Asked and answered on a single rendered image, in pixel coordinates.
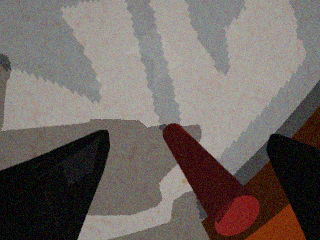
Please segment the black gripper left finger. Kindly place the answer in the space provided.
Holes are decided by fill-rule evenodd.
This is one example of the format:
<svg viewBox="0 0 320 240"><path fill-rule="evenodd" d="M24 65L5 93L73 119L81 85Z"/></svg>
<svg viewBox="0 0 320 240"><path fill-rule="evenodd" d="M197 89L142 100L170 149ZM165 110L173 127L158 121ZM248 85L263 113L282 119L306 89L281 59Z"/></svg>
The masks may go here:
<svg viewBox="0 0 320 240"><path fill-rule="evenodd" d="M93 132L0 171L0 240L77 240L111 149Z"/></svg>

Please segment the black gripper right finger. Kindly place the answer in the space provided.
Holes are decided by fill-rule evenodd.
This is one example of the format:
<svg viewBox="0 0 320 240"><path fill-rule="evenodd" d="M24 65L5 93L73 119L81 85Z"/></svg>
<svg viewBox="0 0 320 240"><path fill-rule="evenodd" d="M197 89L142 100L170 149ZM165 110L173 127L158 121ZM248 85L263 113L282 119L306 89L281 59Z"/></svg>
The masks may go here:
<svg viewBox="0 0 320 240"><path fill-rule="evenodd" d="M320 240L320 149L272 133L267 153L305 239Z"/></svg>

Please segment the dark red peg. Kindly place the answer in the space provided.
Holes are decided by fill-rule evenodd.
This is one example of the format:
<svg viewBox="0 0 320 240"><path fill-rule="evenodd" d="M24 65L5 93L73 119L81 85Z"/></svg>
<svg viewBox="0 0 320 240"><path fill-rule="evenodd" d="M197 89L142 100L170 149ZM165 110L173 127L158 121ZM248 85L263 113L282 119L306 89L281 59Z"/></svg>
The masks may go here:
<svg viewBox="0 0 320 240"><path fill-rule="evenodd" d="M251 227L259 215L260 204L255 196L181 125L168 124L163 137L216 232L237 235Z"/></svg>

